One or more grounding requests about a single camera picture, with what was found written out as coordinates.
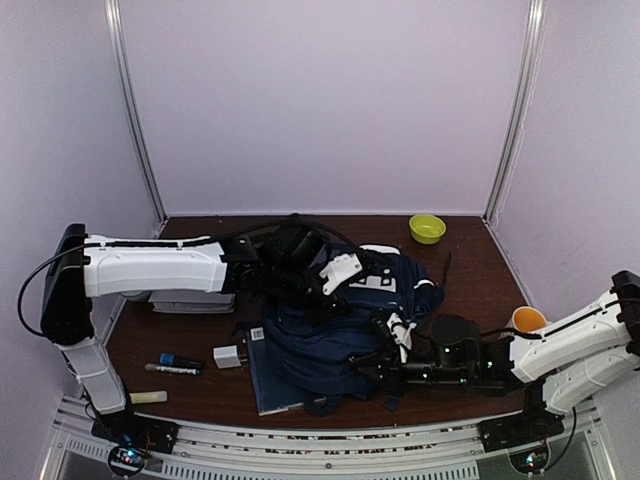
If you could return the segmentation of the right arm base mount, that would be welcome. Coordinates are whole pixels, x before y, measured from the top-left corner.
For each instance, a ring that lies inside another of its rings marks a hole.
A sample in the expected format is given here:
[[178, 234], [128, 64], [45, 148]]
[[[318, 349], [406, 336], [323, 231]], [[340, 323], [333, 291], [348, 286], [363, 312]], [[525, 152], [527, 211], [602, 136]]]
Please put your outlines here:
[[563, 419], [563, 415], [546, 410], [543, 386], [533, 384], [525, 390], [520, 413], [481, 421], [479, 437], [485, 452], [510, 449], [563, 433]]

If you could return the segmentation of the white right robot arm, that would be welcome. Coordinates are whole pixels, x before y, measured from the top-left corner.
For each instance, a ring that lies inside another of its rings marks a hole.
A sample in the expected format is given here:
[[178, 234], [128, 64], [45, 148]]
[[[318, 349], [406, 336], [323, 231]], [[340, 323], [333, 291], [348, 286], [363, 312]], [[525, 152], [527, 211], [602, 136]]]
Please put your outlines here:
[[468, 385], [487, 396], [525, 389], [527, 406], [513, 419], [519, 440], [535, 440], [585, 398], [639, 367], [639, 277], [616, 273], [611, 288], [583, 309], [532, 333], [481, 332], [458, 315], [431, 325], [430, 347], [410, 347], [405, 325], [384, 310], [372, 316], [386, 337], [380, 351], [350, 366], [388, 392], [408, 384]]

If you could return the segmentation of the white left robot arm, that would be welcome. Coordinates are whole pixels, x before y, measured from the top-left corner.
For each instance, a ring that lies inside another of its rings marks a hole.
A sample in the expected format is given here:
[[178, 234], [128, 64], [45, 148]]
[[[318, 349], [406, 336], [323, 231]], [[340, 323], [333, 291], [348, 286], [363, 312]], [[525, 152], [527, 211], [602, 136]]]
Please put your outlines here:
[[69, 361], [88, 394], [98, 426], [131, 445], [150, 432], [91, 321], [91, 301], [111, 294], [194, 291], [249, 293], [275, 299], [323, 320], [343, 312], [338, 289], [364, 270], [358, 247], [334, 254], [321, 225], [287, 221], [258, 238], [248, 231], [219, 237], [125, 240], [65, 232], [46, 273], [41, 334]]

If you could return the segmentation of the navy blue student backpack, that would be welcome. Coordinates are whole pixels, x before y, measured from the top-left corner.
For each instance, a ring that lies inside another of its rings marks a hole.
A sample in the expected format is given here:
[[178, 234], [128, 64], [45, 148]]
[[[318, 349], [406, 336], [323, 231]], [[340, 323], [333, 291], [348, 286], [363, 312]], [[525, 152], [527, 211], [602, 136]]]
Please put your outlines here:
[[238, 325], [246, 341], [264, 341], [271, 369], [302, 391], [302, 407], [315, 416], [333, 413], [347, 396], [367, 399], [376, 390], [351, 369], [350, 356], [398, 353], [372, 322], [376, 310], [415, 322], [415, 331], [445, 298], [426, 268], [399, 249], [375, 244], [363, 248], [375, 258], [375, 266], [337, 290], [352, 307], [350, 315], [312, 326], [295, 310], [265, 305], [258, 322]]

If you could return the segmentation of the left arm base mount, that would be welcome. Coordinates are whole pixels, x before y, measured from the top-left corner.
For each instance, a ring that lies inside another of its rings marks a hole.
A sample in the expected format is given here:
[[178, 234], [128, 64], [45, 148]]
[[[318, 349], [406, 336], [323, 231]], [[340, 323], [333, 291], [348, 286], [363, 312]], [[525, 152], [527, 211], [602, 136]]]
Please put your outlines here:
[[179, 431], [177, 423], [138, 415], [129, 401], [122, 410], [109, 414], [95, 409], [92, 402], [87, 406], [92, 410], [93, 436], [144, 454], [173, 452]]

